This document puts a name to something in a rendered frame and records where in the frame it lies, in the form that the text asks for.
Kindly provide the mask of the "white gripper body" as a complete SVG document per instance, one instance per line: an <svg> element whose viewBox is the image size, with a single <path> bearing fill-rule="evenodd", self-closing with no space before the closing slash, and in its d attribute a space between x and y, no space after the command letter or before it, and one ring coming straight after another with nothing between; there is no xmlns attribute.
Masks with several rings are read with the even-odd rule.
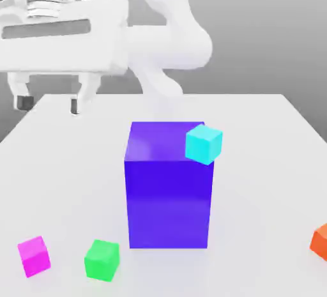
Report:
<svg viewBox="0 0 327 297"><path fill-rule="evenodd" d="M54 18L27 17L25 0L0 2L0 72L126 72L128 0L60 4Z"/></svg>

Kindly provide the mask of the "small cyan cube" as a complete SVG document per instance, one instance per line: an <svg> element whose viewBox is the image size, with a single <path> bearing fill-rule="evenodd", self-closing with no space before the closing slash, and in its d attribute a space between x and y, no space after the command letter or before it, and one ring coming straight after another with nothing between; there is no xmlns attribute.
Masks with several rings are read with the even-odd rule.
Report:
<svg viewBox="0 0 327 297"><path fill-rule="evenodd" d="M186 133L185 156L209 165L221 154L223 131L200 124Z"/></svg>

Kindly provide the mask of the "small magenta cube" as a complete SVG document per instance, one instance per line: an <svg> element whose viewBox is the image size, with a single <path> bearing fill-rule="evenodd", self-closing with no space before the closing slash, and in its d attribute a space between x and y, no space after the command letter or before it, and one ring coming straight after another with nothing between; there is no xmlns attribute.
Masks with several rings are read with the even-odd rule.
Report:
<svg viewBox="0 0 327 297"><path fill-rule="evenodd" d="M32 277L51 267L49 252L42 236L17 245L26 277Z"/></svg>

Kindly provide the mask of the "small green cube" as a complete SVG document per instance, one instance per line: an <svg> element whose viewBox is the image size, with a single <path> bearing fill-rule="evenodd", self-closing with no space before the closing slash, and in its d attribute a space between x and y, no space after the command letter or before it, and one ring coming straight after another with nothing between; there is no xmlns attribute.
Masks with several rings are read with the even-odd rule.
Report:
<svg viewBox="0 0 327 297"><path fill-rule="evenodd" d="M120 264L119 244L94 240L84 257L86 276L111 282Z"/></svg>

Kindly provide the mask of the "small orange cube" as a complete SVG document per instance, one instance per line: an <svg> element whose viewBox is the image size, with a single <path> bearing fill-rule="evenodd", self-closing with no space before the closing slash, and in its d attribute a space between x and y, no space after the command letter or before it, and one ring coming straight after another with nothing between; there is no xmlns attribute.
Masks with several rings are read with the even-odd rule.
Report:
<svg viewBox="0 0 327 297"><path fill-rule="evenodd" d="M327 261L327 223L314 231L310 249Z"/></svg>

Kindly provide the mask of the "large purple box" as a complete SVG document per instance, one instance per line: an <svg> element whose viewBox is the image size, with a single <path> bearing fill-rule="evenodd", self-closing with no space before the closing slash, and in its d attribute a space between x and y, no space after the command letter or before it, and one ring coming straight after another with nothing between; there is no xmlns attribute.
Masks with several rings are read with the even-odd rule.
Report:
<svg viewBox="0 0 327 297"><path fill-rule="evenodd" d="M213 165L185 156L196 122L140 122L130 127L125 187L130 248L206 248Z"/></svg>

